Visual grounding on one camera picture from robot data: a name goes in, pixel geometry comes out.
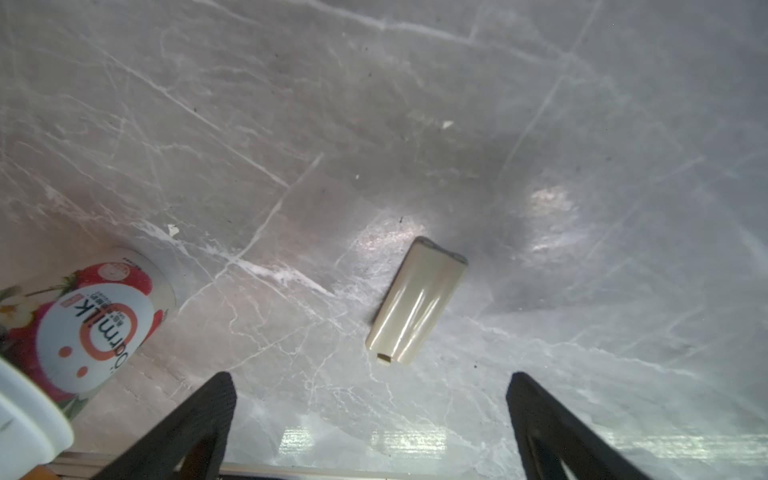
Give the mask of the remote battery cover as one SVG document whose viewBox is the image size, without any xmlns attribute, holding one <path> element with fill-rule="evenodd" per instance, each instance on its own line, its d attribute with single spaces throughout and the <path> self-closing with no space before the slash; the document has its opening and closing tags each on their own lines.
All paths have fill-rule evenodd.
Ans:
<svg viewBox="0 0 768 480">
<path fill-rule="evenodd" d="M 464 256 L 426 237 L 413 241 L 365 341 L 377 361 L 386 365 L 413 362 L 467 267 Z"/>
</svg>

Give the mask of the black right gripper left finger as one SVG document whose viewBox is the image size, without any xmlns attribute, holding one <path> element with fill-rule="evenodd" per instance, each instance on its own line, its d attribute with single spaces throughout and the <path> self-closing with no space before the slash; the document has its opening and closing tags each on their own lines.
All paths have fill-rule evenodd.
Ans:
<svg viewBox="0 0 768 480">
<path fill-rule="evenodd" d="M 236 402 L 231 375 L 216 373 L 95 477 L 218 478 Z"/>
</svg>

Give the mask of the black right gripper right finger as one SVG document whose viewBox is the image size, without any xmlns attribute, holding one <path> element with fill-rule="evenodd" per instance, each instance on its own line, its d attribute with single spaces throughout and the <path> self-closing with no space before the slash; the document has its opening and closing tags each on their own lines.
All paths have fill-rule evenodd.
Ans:
<svg viewBox="0 0 768 480">
<path fill-rule="evenodd" d="M 506 393 L 521 463 L 528 479 L 646 479 L 525 372 Z"/>
</svg>

